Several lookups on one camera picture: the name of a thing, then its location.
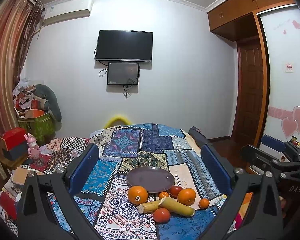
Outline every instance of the air conditioner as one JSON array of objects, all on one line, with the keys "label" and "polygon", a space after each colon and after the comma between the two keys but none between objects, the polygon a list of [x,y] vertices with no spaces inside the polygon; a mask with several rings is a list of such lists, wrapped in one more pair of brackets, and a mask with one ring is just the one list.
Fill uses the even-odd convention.
[{"label": "air conditioner", "polygon": [[53,5],[47,8],[43,21],[44,25],[81,17],[89,17],[92,5],[92,0],[71,0]]}]

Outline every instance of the dark round plate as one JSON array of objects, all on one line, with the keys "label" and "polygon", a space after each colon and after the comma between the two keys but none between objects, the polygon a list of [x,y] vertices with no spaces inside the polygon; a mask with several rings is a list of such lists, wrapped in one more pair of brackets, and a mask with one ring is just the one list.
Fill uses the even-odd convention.
[{"label": "dark round plate", "polygon": [[170,172],[164,169],[144,166],[129,171],[127,182],[131,186],[142,186],[149,193],[158,193],[171,188],[175,179]]}]

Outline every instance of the television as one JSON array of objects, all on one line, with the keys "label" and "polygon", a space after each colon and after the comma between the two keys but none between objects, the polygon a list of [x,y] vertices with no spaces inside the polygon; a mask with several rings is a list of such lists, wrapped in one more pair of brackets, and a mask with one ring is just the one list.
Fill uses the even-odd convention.
[{"label": "television", "polygon": [[137,86],[139,82],[139,63],[109,62],[108,85]]},{"label": "television", "polygon": [[95,60],[152,61],[151,32],[99,31]]}]

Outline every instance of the patchwork tablecloth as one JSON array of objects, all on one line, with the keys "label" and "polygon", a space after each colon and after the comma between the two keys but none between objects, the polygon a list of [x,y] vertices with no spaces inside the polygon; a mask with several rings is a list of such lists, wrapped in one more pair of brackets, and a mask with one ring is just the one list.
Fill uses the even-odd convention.
[{"label": "patchwork tablecloth", "polygon": [[[161,124],[115,126],[95,131],[90,139],[54,139],[41,147],[42,156],[37,164],[24,167],[51,173],[59,166],[66,167],[82,153],[88,142],[99,147],[99,160],[82,192],[74,200],[106,240],[194,239],[204,231],[226,199],[200,158],[200,149],[191,136]],[[158,224],[152,214],[139,214],[136,206],[127,199],[129,186],[126,175],[140,166],[165,169],[175,177],[175,185],[194,189],[196,199],[192,207],[196,209],[195,215],[183,218],[172,214],[168,223]],[[2,190],[14,199],[20,192],[11,180]],[[198,208],[202,198],[210,200],[210,207],[206,210]],[[149,194],[149,201],[155,199],[158,199],[157,195]],[[50,195],[50,202],[61,227],[71,232],[53,194]],[[17,233],[17,221],[13,221],[2,208],[0,213]],[[234,229],[235,222],[229,230]]]}]

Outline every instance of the baseboard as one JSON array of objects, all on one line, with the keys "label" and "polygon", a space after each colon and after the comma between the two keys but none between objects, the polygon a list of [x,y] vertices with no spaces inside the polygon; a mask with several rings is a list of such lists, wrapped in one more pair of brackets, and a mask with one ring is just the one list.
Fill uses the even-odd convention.
[{"label": "baseboard", "polygon": [[229,140],[229,139],[231,139],[231,137],[229,135],[227,135],[227,136],[212,138],[212,139],[209,139],[208,141],[209,142],[218,142],[218,141]]}]

